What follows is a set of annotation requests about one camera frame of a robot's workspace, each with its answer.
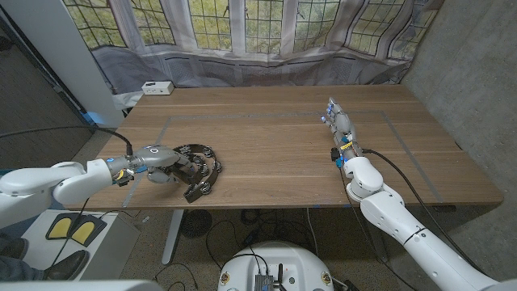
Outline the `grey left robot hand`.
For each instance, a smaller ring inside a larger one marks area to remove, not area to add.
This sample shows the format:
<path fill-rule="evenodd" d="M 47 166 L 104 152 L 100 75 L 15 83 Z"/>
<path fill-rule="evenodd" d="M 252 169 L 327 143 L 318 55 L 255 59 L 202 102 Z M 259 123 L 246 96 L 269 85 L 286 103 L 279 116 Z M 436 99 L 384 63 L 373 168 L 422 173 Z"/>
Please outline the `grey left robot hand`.
<path fill-rule="evenodd" d="M 187 184 L 198 183 L 198 177 L 189 157 L 164 145 L 149 145 L 134 153 L 153 183 L 172 183 L 181 179 Z"/>

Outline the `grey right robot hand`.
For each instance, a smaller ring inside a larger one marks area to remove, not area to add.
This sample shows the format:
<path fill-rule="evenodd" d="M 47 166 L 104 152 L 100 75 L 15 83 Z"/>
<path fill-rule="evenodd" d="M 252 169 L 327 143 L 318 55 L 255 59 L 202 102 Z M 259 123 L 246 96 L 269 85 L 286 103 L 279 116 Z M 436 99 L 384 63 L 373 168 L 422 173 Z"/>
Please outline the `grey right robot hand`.
<path fill-rule="evenodd" d="M 330 129 L 334 143 L 344 158 L 350 159 L 363 155 L 356 140 L 357 134 L 353 122 L 332 97 L 329 98 L 326 116 L 321 120 Z"/>

